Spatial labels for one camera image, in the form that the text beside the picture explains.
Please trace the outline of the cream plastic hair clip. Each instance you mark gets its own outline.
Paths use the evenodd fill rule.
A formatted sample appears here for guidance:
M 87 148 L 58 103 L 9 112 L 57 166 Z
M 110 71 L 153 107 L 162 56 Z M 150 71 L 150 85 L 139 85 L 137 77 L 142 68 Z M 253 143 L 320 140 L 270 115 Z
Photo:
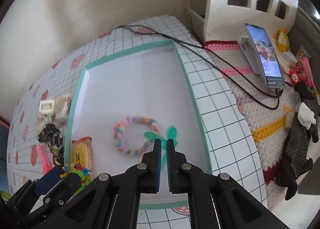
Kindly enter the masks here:
M 45 120 L 51 121 L 55 114 L 55 100 L 48 99 L 48 100 L 41 100 L 39 105 L 39 113 L 41 116 L 44 117 Z

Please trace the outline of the pastel braided hair scrunchie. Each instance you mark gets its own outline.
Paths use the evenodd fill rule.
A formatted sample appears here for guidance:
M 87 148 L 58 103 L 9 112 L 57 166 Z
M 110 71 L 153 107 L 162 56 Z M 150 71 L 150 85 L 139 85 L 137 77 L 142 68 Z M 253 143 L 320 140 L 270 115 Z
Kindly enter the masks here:
M 113 144 L 123 155 L 141 156 L 153 145 L 161 131 L 150 117 L 129 116 L 113 128 Z

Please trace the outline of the teal white shallow box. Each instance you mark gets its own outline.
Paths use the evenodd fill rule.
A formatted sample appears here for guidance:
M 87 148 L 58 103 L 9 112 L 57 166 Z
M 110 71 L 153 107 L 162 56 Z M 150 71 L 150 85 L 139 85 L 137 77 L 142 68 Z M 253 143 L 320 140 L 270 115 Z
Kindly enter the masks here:
M 114 146 L 114 126 L 128 117 L 149 117 L 168 138 L 177 129 L 177 151 L 211 173 L 209 151 L 187 71 L 170 40 L 136 46 L 86 65 L 73 95 L 65 140 L 65 163 L 71 144 L 92 139 L 93 173 L 118 175 L 141 161 Z

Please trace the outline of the yellow cartoon toy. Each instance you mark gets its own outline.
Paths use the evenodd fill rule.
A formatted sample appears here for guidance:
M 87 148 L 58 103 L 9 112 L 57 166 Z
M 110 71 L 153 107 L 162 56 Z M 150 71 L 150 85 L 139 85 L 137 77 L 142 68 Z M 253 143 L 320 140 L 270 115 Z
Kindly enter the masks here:
M 286 29 L 280 29 L 275 35 L 276 47 L 280 52 L 288 52 L 291 50 L 289 37 Z

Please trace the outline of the black toy car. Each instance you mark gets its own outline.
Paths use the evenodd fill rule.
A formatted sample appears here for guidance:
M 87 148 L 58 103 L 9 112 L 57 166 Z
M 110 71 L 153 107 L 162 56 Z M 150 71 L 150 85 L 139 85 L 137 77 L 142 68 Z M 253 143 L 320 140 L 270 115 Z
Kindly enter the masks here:
M 52 142 L 60 135 L 61 133 L 56 125 L 48 123 L 43 126 L 42 131 L 37 136 L 37 140 L 41 143 Z

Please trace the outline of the black dotted cloth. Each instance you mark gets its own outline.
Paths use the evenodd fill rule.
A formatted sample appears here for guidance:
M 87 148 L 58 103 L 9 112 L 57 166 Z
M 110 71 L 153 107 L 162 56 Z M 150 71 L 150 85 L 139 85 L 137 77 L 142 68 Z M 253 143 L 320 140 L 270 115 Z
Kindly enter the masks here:
M 307 158 L 310 141 L 319 141 L 319 103 L 308 90 L 305 82 L 299 81 L 294 90 L 300 96 L 301 104 L 295 113 L 287 135 L 275 183 L 287 188 L 285 200 L 292 199 L 298 190 L 297 179 L 312 170 L 313 159 Z

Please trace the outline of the green plastic figure toy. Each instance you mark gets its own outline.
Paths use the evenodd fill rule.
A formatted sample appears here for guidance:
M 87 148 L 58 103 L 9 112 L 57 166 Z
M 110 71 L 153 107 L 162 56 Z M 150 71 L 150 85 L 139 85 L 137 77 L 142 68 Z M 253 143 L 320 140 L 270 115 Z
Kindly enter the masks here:
M 163 150 L 163 155 L 162 155 L 162 159 L 161 159 L 161 171 L 164 170 L 165 165 L 167 164 L 167 140 L 172 139 L 174 142 L 174 147 L 177 147 L 178 142 L 176 140 L 178 135 L 177 129 L 174 126 L 170 126 L 167 129 L 167 138 L 163 138 L 161 137 L 161 135 L 158 135 L 156 133 L 147 131 L 144 133 L 144 136 L 151 140 L 152 142 L 155 139 L 160 139 L 161 140 L 161 144 L 162 144 L 162 150 Z

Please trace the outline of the smartphone on stand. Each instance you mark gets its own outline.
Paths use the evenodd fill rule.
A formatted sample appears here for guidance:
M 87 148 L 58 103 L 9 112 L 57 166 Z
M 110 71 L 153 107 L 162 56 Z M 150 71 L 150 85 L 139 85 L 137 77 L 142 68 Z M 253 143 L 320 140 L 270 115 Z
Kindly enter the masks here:
M 249 23 L 245 23 L 245 28 L 261 78 L 270 89 L 282 89 L 285 87 L 283 74 L 265 29 Z

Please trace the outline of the pink hair roller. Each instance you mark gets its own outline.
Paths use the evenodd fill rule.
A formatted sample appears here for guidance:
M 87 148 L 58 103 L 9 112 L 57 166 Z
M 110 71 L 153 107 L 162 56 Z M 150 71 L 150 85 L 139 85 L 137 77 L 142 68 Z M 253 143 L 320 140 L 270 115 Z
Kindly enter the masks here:
M 47 155 L 47 152 L 41 144 L 36 146 L 37 156 L 39 157 L 40 163 L 42 165 L 43 174 L 47 174 L 53 167 Z

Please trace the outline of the red small bottle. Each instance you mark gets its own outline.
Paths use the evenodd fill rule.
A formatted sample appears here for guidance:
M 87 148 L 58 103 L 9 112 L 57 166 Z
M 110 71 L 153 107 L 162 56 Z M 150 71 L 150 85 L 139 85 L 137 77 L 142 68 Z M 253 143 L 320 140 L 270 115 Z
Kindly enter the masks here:
M 296 85 L 298 82 L 301 81 L 299 72 L 296 69 L 290 69 L 289 76 L 290 76 L 292 85 Z

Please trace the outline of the cream lace cloth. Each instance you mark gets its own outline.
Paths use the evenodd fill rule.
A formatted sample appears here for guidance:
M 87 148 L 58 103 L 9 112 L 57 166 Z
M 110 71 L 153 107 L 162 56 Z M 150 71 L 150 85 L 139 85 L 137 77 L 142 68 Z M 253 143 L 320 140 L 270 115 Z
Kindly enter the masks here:
M 36 132 L 39 134 L 41 131 L 43 131 L 44 126 L 51 123 L 51 119 L 48 115 L 39 114 L 37 116 L 37 128 Z

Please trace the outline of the cotton swab bundle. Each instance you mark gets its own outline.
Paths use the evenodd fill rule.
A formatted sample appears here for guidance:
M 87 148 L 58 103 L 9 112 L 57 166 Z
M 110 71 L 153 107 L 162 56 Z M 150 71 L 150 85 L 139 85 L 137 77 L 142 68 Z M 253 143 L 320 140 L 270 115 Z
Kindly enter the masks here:
M 66 125 L 72 98 L 72 94 L 64 94 L 55 99 L 54 122 L 57 127 L 63 127 Z

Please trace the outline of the white phone stand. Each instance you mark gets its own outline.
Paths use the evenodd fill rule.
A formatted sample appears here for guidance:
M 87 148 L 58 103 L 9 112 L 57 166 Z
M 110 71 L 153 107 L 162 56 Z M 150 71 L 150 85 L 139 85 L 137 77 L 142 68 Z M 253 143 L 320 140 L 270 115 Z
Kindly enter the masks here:
M 261 66 L 259 61 L 258 51 L 249 37 L 241 37 L 238 40 L 238 45 L 241 51 L 244 53 L 249 65 L 256 75 L 261 75 Z

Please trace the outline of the white shelf unit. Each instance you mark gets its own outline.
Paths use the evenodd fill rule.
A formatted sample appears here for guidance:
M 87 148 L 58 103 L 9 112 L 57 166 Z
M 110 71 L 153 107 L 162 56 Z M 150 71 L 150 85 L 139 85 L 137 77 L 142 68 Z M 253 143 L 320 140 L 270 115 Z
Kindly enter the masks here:
M 298 0 L 187 0 L 192 32 L 203 42 L 246 37 L 245 24 L 263 27 L 270 37 L 290 31 Z

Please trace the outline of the pomegranate print bed sheet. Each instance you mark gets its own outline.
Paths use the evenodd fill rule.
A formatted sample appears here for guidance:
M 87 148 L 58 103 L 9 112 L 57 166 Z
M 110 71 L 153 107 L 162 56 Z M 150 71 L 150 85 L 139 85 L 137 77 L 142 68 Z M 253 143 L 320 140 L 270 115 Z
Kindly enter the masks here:
M 181 22 L 172 16 L 159 16 L 141 23 L 120 26 L 103 38 L 80 47 L 35 82 L 15 109 L 8 141 L 8 178 L 14 195 L 28 180 L 45 174 L 36 146 L 44 146 L 52 167 L 49 142 L 37 140 L 37 116 L 41 100 L 56 99 L 76 90 L 82 69 L 103 57 L 154 42 L 173 42 L 187 71 L 208 145 L 212 172 L 228 173 L 238 184 L 266 205 L 266 188 L 261 163 L 245 118 L 236 106 L 225 79 L 210 62 L 208 53 L 197 45 Z M 55 125 L 54 116 L 51 124 Z M 67 124 L 57 127 L 63 136 L 64 165 Z M 17 219 L 22 227 L 33 228 L 36 218 Z M 167 164 L 160 172 L 156 194 L 141 194 L 136 228 L 191 228 L 187 194 L 169 190 Z

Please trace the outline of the rice cracker snack packet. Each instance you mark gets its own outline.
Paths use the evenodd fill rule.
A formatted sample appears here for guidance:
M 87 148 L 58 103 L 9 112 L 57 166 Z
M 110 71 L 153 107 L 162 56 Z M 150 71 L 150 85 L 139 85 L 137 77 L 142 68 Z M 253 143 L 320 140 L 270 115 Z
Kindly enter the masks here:
M 83 137 L 72 141 L 71 149 L 74 168 L 93 178 L 92 138 Z

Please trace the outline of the crocheted white mat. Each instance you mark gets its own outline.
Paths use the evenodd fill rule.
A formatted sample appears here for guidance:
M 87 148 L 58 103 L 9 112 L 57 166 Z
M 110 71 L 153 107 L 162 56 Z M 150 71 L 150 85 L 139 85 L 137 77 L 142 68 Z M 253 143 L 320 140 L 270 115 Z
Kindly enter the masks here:
M 240 113 L 245 117 L 259 154 L 266 185 L 269 210 L 285 200 L 286 189 L 275 183 L 279 172 L 284 141 L 285 115 L 295 108 L 295 92 L 283 90 L 280 98 L 256 75 L 236 41 L 210 41 L 204 48 L 216 66 L 226 74 L 225 80 L 233 93 Z

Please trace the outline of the black gold action figure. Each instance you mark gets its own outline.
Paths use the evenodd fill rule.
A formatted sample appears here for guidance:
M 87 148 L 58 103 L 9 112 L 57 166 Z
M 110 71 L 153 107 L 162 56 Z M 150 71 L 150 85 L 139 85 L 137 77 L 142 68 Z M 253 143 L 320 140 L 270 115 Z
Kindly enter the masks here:
M 53 155 L 53 164 L 55 166 L 64 165 L 64 147 L 63 136 L 58 129 L 51 129 L 49 132 L 49 145 L 50 152 Z

